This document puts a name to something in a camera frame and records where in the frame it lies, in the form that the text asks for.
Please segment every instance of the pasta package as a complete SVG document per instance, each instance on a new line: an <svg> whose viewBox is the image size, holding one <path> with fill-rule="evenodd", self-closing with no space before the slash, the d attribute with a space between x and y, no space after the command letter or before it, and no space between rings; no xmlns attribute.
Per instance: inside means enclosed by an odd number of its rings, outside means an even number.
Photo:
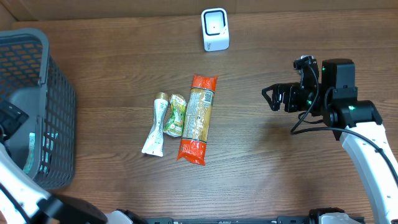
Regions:
<svg viewBox="0 0 398 224"><path fill-rule="evenodd" d="M205 165L207 134L218 77L194 75L177 160Z"/></svg>

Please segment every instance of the plastic basket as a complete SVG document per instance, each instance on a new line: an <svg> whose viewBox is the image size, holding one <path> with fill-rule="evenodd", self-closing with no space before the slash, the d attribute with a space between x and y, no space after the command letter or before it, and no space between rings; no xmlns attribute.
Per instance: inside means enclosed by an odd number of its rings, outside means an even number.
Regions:
<svg viewBox="0 0 398 224"><path fill-rule="evenodd" d="M0 32L0 101L29 119L6 142L13 161L39 186L59 189L75 175L75 90L37 29Z"/></svg>

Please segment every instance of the black cable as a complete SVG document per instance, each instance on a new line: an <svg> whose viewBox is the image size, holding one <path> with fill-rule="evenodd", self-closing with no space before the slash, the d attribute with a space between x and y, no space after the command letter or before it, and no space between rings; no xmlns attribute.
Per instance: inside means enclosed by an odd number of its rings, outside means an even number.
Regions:
<svg viewBox="0 0 398 224"><path fill-rule="evenodd" d="M290 134L294 134L294 130L296 130L296 128L304 121L304 119L307 117L307 115L309 114L309 112L311 112L312 108L314 107L314 105L317 103L318 97L319 97L319 83L318 83L318 79L317 79L317 75L315 74L315 71L312 69L311 66L308 66L313 74L315 83L317 84L317 94L315 95L315 99L313 100L313 103L311 104L311 106L309 107L309 109L305 112L304 116L301 117L300 121L297 122L297 124L290 130Z"/></svg>
<svg viewBox="0 0 398 224"><path fill-rule="evenodd" d="M301 116L303 116L303 114L305 114L305 111L303 113L298 114L297 118L301 119ZM323 120L319 119L318 121L303 121L303 122L305 122L307 124L320 124L320 123L323 123Z"/></svg>
<svg viewBox="0 0 398 224"><path fill-rule="evenodd" d="M326 93L325 93L325 98L323 99L323 107L325 107L325 110L327 110L328 109L328 96L329 96L329 92L331 91L331 90L334 90L335 89L335 87L334 86L331 86L331 87L329 87L329 89L326 91Z"/></svg>
<svg viewBox="0 0 398 224"><path fill-rule="evenodd" d="M5 196L8 198L8 200L10 200L10 202L13 204L15 209L18 210L18 212L22 215L26 224L30 224L30 218L26 214L25 210L22 208L22 205L20 205L17 202L17 200L15 200L15 198L10 194L10 192L8 192L8 190L5 188L5 186L3 186L3 184L0 184L0 190L5 194Z"/></svg>
<svg viewBox="0 0 398 224"><path fill-rule="evenodd" d="M358 134L354 131L350 131L350 130L346 130L346 129L341 129L341 128L331 128L331 127L317 127L317 128L307 128L307 129L303 129L300 131L295 131L292 134L301 134L301 133L306 133L306 132L310 132L310 131L340 131L340 132L344 132L344 133L348 133L348 134L352 134L360 139L362 139L363 141L369 143L371 146L373 146L375 148L375 150L380 153L381 157L385 160L388 168L391 171L391 174L398 186L398 175L396 170L394 169L394 166L392 165L391 161L389 160L389 158L387 157L386 153L384 153L383 149L380 148L379 146L376 145L376 143L374 143L373 141L371 141L370 139L368 139L367 137L363 136L362 134Z"/></svg>

